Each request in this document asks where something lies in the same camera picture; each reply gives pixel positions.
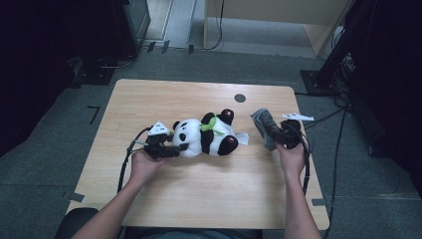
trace small black dot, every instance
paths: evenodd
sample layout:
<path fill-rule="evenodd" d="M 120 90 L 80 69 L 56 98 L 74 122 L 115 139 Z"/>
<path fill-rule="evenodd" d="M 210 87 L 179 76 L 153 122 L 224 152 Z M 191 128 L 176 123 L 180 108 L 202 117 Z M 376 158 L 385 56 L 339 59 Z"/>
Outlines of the small black dot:
<path fill-rule="evenodd" d="M 235 101 L 238 103 L 243 103 L 246 100 L 246 97 L 242 94 L 238 94 L 235 96 Z"/>

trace panda face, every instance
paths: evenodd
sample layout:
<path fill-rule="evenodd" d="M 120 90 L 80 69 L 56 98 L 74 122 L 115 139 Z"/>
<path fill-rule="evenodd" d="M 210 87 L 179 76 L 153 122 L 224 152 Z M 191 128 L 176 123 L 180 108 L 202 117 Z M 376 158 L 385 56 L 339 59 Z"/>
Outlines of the panda face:
<path fill-rule="evenodd" d="M 194 157 L 202 152 L 200 127 L 201 121 L 198 119 L 186 119 L 174 128 L 171 145 L 189 144 L 186 150 L 180 152 L 181 156 Z"/>

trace forearm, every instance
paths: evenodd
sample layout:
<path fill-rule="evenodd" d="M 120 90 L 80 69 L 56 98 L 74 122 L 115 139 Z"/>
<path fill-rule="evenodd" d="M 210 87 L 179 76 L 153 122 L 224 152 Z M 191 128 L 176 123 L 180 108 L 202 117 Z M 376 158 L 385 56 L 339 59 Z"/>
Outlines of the forearm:
<path fill-rule="evenodd" d="M 286 176 L 285 238 L 320 238 L 298 177 Z"/>
<path fill-rule="evenodd" d="M 140 187 L 127 184 L 73 238 L 115 238 Z"/>

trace gray carpet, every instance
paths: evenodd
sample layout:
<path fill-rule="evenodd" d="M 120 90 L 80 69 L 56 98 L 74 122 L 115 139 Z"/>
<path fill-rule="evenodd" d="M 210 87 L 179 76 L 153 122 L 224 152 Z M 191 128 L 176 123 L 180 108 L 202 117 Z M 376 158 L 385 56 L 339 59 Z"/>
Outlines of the gray carpet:
<path fill-rule="evenodd" d="M 323 65 L 318 59 L 160 50 L 142 50 L 132 64 L 114 72 L 109 86 L 64 90 L 28 140 L 0 158 L 0 238 L 53 237 L 118 79 L 289 86 L 305 93 L 300 70 Z M 297 100 L 301 113 L 316 119 L 338 110 L 333 98 L 297 95 Z M 100 107 L 93 123 L 95 109 L 88 106 Z M 307 129 L 327 210 L 341 118 L 337 114 Z M 420 238 L 422 203 L 408 173 L 389 158 L 367 155 L 352 112 L 345 115 L 336 173 L 329 238 Z M 266 230 L 264 235 L 283 238 L 283 231 Z"/>

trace human hand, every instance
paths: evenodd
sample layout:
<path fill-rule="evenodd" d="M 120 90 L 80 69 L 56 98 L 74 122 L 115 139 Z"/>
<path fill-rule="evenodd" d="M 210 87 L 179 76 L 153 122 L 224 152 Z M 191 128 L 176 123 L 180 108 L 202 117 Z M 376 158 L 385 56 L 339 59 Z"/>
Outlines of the human hand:
<path fill-rule="evenodd" d="M 166 157 L 154 161 L 144 150 L 134 152 L 131 155 L 131 172 L 127 184 L 140 190 L 143 184 L 154 177 L 159 167 L 173 159 L 174 157 Z"/>
<path fill-rule="evenodd" d="M 282 144 L 276 142 L 276 148 L 280 154 L 280 163 L 285 177 L 299 179 L 305 167 L 304 146 L 299 143 L 292 149 L 286 149 Z"/>

